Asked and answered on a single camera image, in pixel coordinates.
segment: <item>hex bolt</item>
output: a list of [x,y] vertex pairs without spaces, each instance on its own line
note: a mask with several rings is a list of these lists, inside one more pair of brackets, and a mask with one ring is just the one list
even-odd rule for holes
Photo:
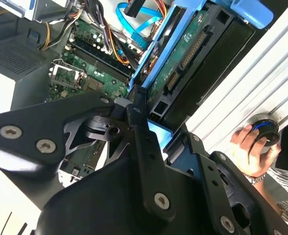
[[235,227],[232,223],[232,221],[225,217],[225,216],[221,216],[220,218],[220,222],[222,224],[222,226],[230,233],[233,234],[235,232]]
[[109,103],[109,100],[108,100],[108,99],[106,99],[106,98],[100,98],[100,100],[101,100],[102,102],[106,103],[106,104],[108,104],[108,103]]
[[56,150],[56,144],[51,140],[44,139],[36,143],[36,148],[41,153],[53,153]]
[[141,113],[142,111],[139,108],[134,107],[134,110],[138,113]]
[[222,153],[220,153],[220,158],[221,158],[223,161],[226,161],[226,157],[225,157]]
[[196,140],[197,142],[200,141],[199,137],[198,136],[193,136],[193,139]]
[[6,139],[14,140],[22,135],[22,130],[17,126],[4,126],[0,129],[0,135]]
[[277,231],[276,229],[273,230],[274,235],[282,235],[279,231]]
[[167,210],[170,207],[170,201],[166,195],[161,192],[157,192],[154,196],[155,203],[163,210]]

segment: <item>finger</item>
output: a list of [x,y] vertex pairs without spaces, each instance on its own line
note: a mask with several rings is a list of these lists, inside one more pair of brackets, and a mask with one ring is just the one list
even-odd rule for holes
[[249,132],[251,131],[252,126],[251,125],[247,125],[237,136],[237,138],[234,141],[234,144],[241,144],[244,139],[246,138],[246,136],[249,134]]
[[249,164],[257,166],[260,164],[260,153],[262,148],[266,144],[266,137],[262,137],[260,140],[258,140],[252,147],[250,153],[249,153]]
[[235,143],[235,140],[237,139],[238,135],[240,134],[240,131],[238,132],[235,132],[233,135],[232,135],[232,138],[230,140],[230,143]]
[[266,144],[266,137],[259,139],[252,147],[249,156],[260,158],[261,151]]
[[255,139],[258,137],[258,135],[259,135],[259,130],[258,129],[250,132],[246,136],[244,141],[240,144],[240,148],[245,150],[248,153],[250,151],[253,143],[255,142]]
[[265,157],[265,164],[267,166],[271,166],[277,155],[281,152],[281,146],[279,144],[273,145],[268,152],[266,153]]

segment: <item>metal plate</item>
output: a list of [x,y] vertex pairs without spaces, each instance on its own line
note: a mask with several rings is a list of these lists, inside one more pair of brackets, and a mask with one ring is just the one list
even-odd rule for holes
[[208,152],[225,152],[232,133],[260,113],[288,125],[288,9],[186,125]]

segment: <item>cable connector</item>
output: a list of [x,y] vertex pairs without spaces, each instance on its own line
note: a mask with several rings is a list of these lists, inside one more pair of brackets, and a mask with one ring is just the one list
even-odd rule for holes
[[136,18],[145,1],[146,0],[130,0],[127,7],[124,9],[124,13],[127,16]]

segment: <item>hand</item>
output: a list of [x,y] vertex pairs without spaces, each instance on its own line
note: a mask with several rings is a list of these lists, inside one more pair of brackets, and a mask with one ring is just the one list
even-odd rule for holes
[[242,173],[251,177],[260,177],[270,168],[275,157],[281,152],[281,147],[276,144],[266,153],[261,154],[266,144],[266,137],[255,142],[259,130],[250,132],[251,128],[252,126],[248,125],[232,136],[231,143],[234,149],[230,159]]

